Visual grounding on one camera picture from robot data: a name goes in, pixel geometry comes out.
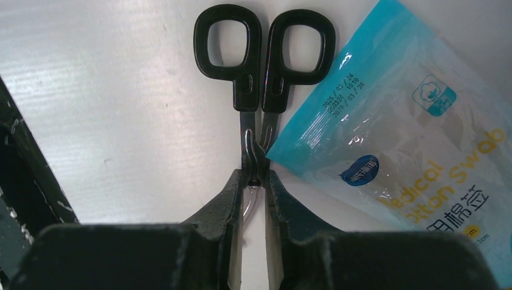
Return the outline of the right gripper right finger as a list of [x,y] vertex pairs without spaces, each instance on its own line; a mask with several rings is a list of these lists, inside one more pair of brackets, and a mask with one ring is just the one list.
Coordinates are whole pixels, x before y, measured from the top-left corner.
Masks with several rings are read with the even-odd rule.
[[309,210],[267,173],[270,289],[497,289],[465,236],[424,231],[346,232]]

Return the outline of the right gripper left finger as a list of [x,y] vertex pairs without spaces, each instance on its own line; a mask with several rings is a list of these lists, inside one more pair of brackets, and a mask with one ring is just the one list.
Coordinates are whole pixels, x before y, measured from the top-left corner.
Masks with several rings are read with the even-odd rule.
[[178,224],[61,224],[43,230],[9,289],[239,289],[243,175]]

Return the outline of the blue plaster packet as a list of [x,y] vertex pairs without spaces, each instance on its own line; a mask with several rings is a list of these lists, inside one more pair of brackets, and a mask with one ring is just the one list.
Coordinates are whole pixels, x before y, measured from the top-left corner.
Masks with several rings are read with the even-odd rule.
[[382,221],[465,234],[511,286],[511,106],[400,2],[376,4],[267,157]]

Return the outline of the black medical scissors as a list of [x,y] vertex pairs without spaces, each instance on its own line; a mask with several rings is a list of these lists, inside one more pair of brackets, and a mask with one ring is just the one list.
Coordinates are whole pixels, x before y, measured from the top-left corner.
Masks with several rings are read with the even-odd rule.
[[[219,66],[210,60],[210,28],[221,21],[236,21],[246,29],[245,54],[238,65]],[[320,35],[319,57],[311,71],[288,68],[284,61],[286,30],[298,25],[310,27]],[[233,85],[233,107],[240,116],[243,186],[251,191],[243,211],[246,221],[269,172],[267,153],[275,142],[280,115],[287,109],[290,87],[315,85],[325,79],[334,59],[336,31],[332,22],[316,11],[285,11],[270,25],[266,52],[262,53],[263,31],[258,16],[240,5],[220,4],[204,10],[196,19],[193,45],[201,73]]]

